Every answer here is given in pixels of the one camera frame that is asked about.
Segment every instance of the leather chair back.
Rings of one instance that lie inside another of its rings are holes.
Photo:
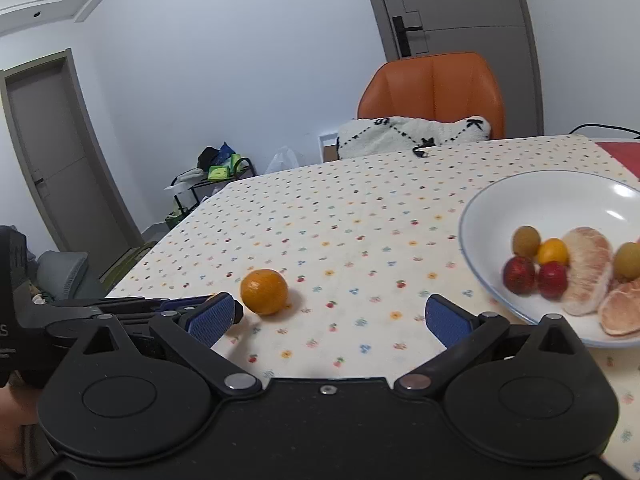
[[[480,115],[491,138],[504,138],[504,105],[488,63],[479,54],[408,57],[384,64],[358,106],[359,119],[411,117],[452,123]]]

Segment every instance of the human hand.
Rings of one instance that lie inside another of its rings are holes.
[[[0,460],[18,473],[25,473],[20,427],[37,423],[36,403],[41,392],[10,384],[0,388]]]

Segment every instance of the sofa armrest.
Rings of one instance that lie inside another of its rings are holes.
[[[36,282],[55,300],[72,298],[88,268],[87,253],[47,251],[38,258]]]

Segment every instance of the white bowl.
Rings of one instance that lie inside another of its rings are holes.
[[[476,278],[516,316],[537,323],[545,314],[562,314],[587,346],[640,346],[640,333],[607,335],[597,314],[570,316],[539,294],[518,296],[502,284],[511,237],[531,225],[543,240],[562,238],[576,227],[604,234],[617,251],[640,237],[640,192],[615,180],[577,171],[533,171],[499,180],[469,202],[460,218],[460,246]]]

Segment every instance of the gray door frame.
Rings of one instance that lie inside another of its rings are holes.
[[[142,234],[140,234],[140,230],[137,228],[129,210],[125,206],[124,200],[113,180],[111,171],[107,166],[107,162],[104,160],[104,155],[100,149],[98,139],[95,136],[94,127],[91,124],[91,119],[89,118],[89,113],[86,109],[84,98],[82,97],[80,81],[78,80],[78,73],[76,72],[76,66],[70,48],[51,54],[50,56],[29,61],[22,65],[14,66],[7,70],[0,70],[0,98],[2,99],[2,107],[4,108],[4,115],[7,126],[9,127],[11,142],[14,145],[15,155],[18,158],[18,163],[20,164],[20,169],[22,170],[22,175],[27,183],[31,197],[58,249],[61,251],[70,251],[71,248],[66,246],[64,238],[58,233],[56,224],[49,215],[33,182],[33,175],[27,162],[24,146],[22,145],[22,139],[14,120],[7,91],[7,82],[11,83],[14,80],[33,75],[34,73],[41,72],[55,65],[64,64],[66,64],[68,68],[72,89],[78,100],[82,115],[80,118],[74,118],[84,123],[84,128],[78,128],[78,136],[84,148],[87,161],[92,168],[103,198],[106,200],[118,227],[124,234],[125,240],[131,247],[139,247],[144,244]]]
[[[382,47],[385,51],[386,60],[395,61],[400,59],[396,34],[386,8],[385,0],[371,0],[371,6],[373,7],[376,22],[378,23],[378,30],[380,31],[380,38],[382,39]],[[527,39],[529,40],[529,48],[531,50],[531,68],[533,70],[533,85],[536,93],[536,125],[540,135],[543,136],[545,134],[545,111],[542,102],[542,84],[540,83],[540,65],[538,63],[536,38],[533,34],[533,25],[531,23],[527,0],[520,0],[520,7],[522,8]]]

